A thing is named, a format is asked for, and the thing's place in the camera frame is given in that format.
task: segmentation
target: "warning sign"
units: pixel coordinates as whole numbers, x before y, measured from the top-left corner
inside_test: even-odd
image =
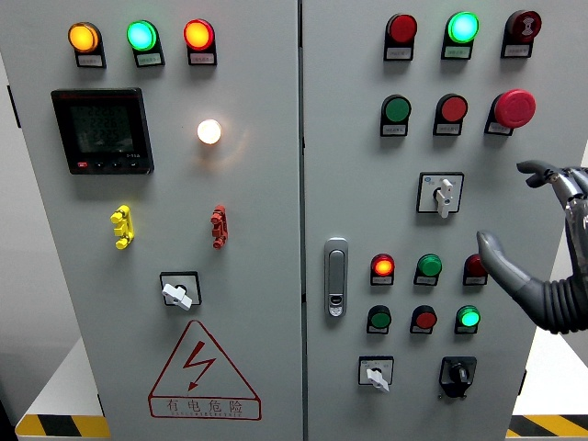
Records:
[[[153,418],[261,420],[261,400],[204,325],[191,321],[149,394]]]

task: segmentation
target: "gray metal panel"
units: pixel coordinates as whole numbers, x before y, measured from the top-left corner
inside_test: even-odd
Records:
[[[455,12],[471,8],[481,31],[470,61],[440,60],[443,31]],[[506,19],[519,9],[543,17],[533,57],[501,60]],[[418,33],[412,62],[383,62],[388,19],[412,14]],[[508,427],[534,326],[491,280],[464,288],[464,261],[477,252],[475,232],[499,234],[506,253],[547,278],[563,216],[550,188],[530,189],[515,163],[540,158],[579,164],[588,130],[583,1],[304,2],[304,121],[309,371],[309,439],[500,440]],[[483,135],[492,101],[521,87],[537,113],[511,138]],[[432,136],[435,106],[447,94],[469,102],[462,135]],[[382,139],[379,112],[392,94],[413,105],[409,135]],[[460,211],[442,220],[415,212],[420,172],[463,172]],[[322,248],[349,242],[347,314],[328,320]],[[396,259],[391,288],[371,288],[369,263]],[[415,287],[419,257],[439,254],[435,288]],[[389,335],[367,335],[370,307],[390,307]],[[414,308],[439,318],[433,334],[409,334]],[[454,335],[459,307],[480,308],[476,335]],[[394,356],[390,394],[358,386],[357,358]],[[439,400],[443,356],[475,356],[466,400]]]
[[[182,31],[197,17],[215,28],[216,68],[187,65]],[[2,2],[0,47],[114,439],[301,439],[297,17],[296,1]],[[125,32],[136,19],[158,28],[165,67],[135,67]],[[75,66],[78,21],[100,29],[105,71]],[[142,89],[152,175],[69,174],[50,91],[73,87]],[[214,147],[196,138],[209,118],[223,127]],[[119,251],[109,216],[122,203],[136,238]],[[230,231],[219,251],[217,204]],[[190,312],[165,307],[159,286],[160,272],[182,270],[200,276]],[[150,416],[148,394],[194,319],[259,395],[261,421]],[[214,365],[202,378],[219,390],[232,380]]]

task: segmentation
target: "digital meter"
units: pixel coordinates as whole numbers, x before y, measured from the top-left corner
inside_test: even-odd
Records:
[[[140,88],[51,92],[73,175],[146,175],[153,170]]]

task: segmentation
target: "yellow terminal block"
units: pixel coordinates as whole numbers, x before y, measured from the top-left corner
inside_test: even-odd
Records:
[[[116,242],[116,246],[119,250],[124,250],[135,237],[132,220],[130,219],[130,208],[126,205],[121,205],[112,213],[110,221],[115,224],[114,235],[120,237]]]

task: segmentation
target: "red terminal block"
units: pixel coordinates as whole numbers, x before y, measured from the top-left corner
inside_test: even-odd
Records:
[[[224,206],[217,205],[210,216],[212,223],[212,237],[214,242],[212,246],[216,250],[220,250],[229,239],[229,229],[227,227],[227,215]]]
[[[371,259],[369,284],[374,286],[394,284],[394,259],[389,254],[378,254]]]
[[[472,254],[463,266],[463,285],[479,286],[488,284],[488,271],[482,266],[480,255]]]

